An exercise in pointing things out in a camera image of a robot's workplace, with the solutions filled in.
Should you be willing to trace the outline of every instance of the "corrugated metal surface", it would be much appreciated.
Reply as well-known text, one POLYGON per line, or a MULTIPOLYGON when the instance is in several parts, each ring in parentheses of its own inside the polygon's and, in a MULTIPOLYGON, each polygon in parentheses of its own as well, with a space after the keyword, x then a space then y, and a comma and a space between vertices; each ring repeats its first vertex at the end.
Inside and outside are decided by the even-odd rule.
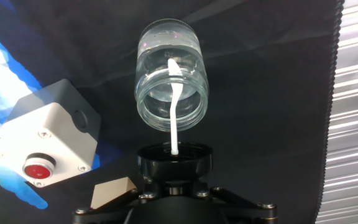
POLYGON ((316 223, 358 224, 358 1, 345 1, 323 202, 316 223))

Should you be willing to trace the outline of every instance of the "red button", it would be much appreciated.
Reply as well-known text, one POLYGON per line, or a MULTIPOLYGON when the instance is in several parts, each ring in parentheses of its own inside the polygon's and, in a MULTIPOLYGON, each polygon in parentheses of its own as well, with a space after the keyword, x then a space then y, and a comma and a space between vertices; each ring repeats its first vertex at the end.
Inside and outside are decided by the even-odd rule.
POLYGON ((50 176, 50 171, 40 165, 29 165, 24 168, 25 174, 35 179, 45 179, 50 176))

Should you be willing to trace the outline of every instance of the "black mount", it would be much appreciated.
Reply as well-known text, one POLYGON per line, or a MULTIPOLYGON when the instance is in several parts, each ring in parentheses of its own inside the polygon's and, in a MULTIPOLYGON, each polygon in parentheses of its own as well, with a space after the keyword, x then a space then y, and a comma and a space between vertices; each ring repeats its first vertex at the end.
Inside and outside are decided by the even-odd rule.
POLYGON ((200 180, 212 170, 210 147, 181 142, 178 148, 177 156, 170 144, 139 150, 144 190, 130 190, 96 210, 78 209, 73 223, 278 223, 274 204, 254 204, 200 180))

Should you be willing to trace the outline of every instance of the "red emergency button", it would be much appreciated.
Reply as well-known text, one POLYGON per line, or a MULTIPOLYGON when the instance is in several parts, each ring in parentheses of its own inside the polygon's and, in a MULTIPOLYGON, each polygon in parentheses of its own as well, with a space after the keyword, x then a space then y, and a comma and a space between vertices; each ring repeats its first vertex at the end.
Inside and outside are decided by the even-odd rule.
POLYGON ((23 173, 34 179, 46 179, 53 175, 56 161, 44 153, 33 153, 27 156, 23 173))
POLYGON ((24 168, 25 174, 35 179, 45 179, 50 177, 50 171, 41 165, 29 165, 24 168))

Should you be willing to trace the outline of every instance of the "black plastic part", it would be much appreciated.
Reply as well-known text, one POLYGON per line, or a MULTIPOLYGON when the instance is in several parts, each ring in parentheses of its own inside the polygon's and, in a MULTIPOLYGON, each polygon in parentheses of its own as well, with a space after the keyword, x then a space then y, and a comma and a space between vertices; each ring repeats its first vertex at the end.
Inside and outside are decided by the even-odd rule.
POLYGON ((56 160, 52 156, 46 155, 44 153, 37 152, 37 153, 32 153, 29 156, 27 156, 27 159, 31 159, 31 158, 46 159, 49 162, 51 162, 54 166, 56 166, 56 160))
POLYGON ((225 224, 228 223, 219 207, 189 197, 166 197, 134 207, 127 224, 225 224))
POLYGON ((179 155, 171 155, 171 144, 157 144, 138 151, 139 172, 153 182, 194 181, 212 171, 213 150, 197 143, 178 143, 179 155))

